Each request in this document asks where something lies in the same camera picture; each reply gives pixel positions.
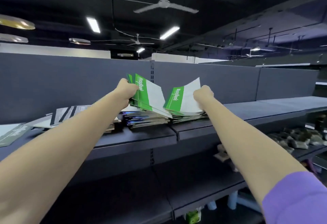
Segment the fan motor hub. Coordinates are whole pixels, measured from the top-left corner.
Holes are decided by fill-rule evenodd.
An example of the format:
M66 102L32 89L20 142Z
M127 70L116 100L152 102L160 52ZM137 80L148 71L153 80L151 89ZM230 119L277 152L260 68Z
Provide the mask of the fan motor hub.
M159 6L161 8L168 8L170 6L170 2L168 0L160 0Z

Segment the hand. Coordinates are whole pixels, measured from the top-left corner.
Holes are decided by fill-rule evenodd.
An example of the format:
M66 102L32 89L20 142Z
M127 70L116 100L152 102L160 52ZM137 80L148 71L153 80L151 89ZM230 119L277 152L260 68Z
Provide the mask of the hand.
M201 109L204 109L205 102L213 96L214 93L207 85L204 85L200 89L193 92L193 97L195 101L199 103Z
M130 84L127 79L122 78L113 92L117 94L120 101L127 102L127 106L129 99L135 95L138 89L136 84Z

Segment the forearm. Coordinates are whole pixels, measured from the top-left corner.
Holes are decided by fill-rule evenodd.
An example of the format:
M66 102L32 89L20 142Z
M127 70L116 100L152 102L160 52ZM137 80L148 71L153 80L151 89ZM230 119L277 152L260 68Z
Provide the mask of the forearm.
M3 160L0 223L38 223L124 105L113 91Z
M305 171L282 147L231 113L213 97L205 101L204 109L228 155L260 204L286 175Z

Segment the person's left arm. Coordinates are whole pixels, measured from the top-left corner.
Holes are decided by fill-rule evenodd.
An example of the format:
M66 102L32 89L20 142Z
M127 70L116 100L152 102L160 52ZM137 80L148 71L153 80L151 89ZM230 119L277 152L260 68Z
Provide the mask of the person's left arm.
M39 223L138 86L117 88L0 162L0 223Z

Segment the purple item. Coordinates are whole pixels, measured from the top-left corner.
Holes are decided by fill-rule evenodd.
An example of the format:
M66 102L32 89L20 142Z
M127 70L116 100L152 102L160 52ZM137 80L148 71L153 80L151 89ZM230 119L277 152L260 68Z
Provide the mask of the purple item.
M262 201L267 224L327 223L327 188L311 172L280 180Z

